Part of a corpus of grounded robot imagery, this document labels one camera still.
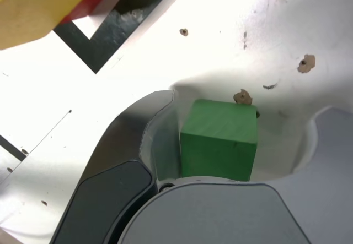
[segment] wooden block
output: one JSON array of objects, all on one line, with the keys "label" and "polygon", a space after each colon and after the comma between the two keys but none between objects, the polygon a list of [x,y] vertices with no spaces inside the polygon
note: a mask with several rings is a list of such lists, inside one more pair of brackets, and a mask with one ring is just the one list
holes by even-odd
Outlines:
[{"label": "wooden block", "polygon": [[0,0],[0,50],[46,36],[81,0]]},{"label": "wooden block", "polygon": [[180,134],[182,176],[249,181],[257,140],[255,106],[197,100]]}]

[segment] screw hole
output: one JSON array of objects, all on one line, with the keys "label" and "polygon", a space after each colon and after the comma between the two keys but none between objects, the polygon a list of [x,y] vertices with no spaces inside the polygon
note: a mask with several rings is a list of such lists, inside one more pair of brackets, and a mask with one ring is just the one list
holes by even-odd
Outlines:
[{"label": "screw hole", "polygon": [[186,28],[182,28],[182,29],[180,29],[179,31],[180,31],[180,33],[181,33],[183,36],[188,36],[188,34],[189,34],[189,32],[188,32],[188,30],[187,30]]}]

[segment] yellow block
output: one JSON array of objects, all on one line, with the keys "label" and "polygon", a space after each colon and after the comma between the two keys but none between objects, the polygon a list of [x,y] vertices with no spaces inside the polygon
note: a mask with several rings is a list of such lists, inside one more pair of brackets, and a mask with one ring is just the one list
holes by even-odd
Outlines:
[{"label": "yellow block", "polygon": [[0,0],[0,50],[46,36],[81,0]]}]

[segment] black stripe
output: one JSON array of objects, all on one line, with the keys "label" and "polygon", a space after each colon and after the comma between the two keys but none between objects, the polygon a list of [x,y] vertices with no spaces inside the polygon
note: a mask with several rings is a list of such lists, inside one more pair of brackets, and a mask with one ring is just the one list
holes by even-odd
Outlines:
[{"label": "black stripe", "polygon": [[160,2],[119,0],[91,39],[72,22],[57,26],[54,32],[97,73]]},{"label": "black stripe", "polygon": [[26,158],[19,149],[7,141],[3,136],[0,135],[0,146],[2,146],[7,152],[13,155],[16,159],[23,161]]}]

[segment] green wooden block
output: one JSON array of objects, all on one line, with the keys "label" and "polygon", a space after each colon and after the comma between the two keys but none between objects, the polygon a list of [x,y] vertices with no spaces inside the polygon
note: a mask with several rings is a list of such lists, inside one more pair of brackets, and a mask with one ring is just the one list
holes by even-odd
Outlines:
[{"label": "green wooden block", "polygon": [[180,134],[182,176],[249,181],[257,141],[255,106],[197,100]]}]

